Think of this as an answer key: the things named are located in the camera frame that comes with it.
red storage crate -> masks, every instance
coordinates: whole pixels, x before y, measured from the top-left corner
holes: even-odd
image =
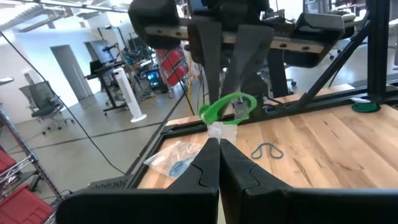
[[[156,52],[157,52],[157,54],[158,54],[160,57],[163,57],[163,56],[166,54],[166,50],[156,50]]]
[[[0,146],[0,174],[10,169],[15,164],[17,164],[17,162],[13,158],[11,158],[11,156],[9,156]]]
[[[167,78],[167,83],[171,86],[175,86],[178,83],[178,79],[182,79],[185,74],[189,71],[188,65],[185,63],[179,65],[177,68],[174,69],[174,72],[169,75]]]
[[[162,68],[166,71],[171,71],[173,67],[178,64],[181,59],[184,58],[184,53],[178,49],[178,50],[172,50],[167,54],[167,57],[164,57],[162,59],[162,62],[160,63]]]
[[[18,188],[0,202],[0,224],[41,224],[53,208],[28,190]]]

ceiling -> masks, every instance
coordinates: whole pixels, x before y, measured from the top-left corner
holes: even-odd
[[[46,25],[57,19],[77,16],[89,19],[101,12],[127,12],[131,0],[0,0],[0,30],[21,27],[25,24],[28,29]]]

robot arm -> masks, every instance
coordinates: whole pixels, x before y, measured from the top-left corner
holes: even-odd
[[[193,2],[188,3],[192,9]],[[269,49],[283,50],[286,64],[314,67],[344,34],[339,16],[303,13],[296,24],[261,21],[268,0],[202,0],[202,4],[205,8],[192,9],[192,19],[183,19],[174,0],[134,0],[129,16],[138,36],[154,49],[172,49],[181,40],[189,41],[192,59],[205,68],[211,105],[261,69]],[[220,85],[223,67],[228,69]]]

white tower fan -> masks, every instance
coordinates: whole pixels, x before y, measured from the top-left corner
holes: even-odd
[[[130,122],[134,123],[142,119],[145,119],[147,115],[142,114],[137,99],[134,96],[134,93],[132,92],[129,80],[127,79],[127,76],[124,73],[123,68],[117,68],[113,70],[113,73],[116,77],[116,81],[119,84],[119,87],[123,93],[123,97],[126,100],[127,106],[129,107],[130,113],[132,115],[132,119],[130,120]]]

clear plastic bag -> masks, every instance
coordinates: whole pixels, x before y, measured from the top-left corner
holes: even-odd
[[[223,138],[227,139],[230,143],[235,144],[237,128],[237,125],[214,122],[207,126],[207,135],[209,138],[217,138],[219,143]]]
[[[178,141],[144,161],[150,168],[178,178],[188,168],[203,145]]]

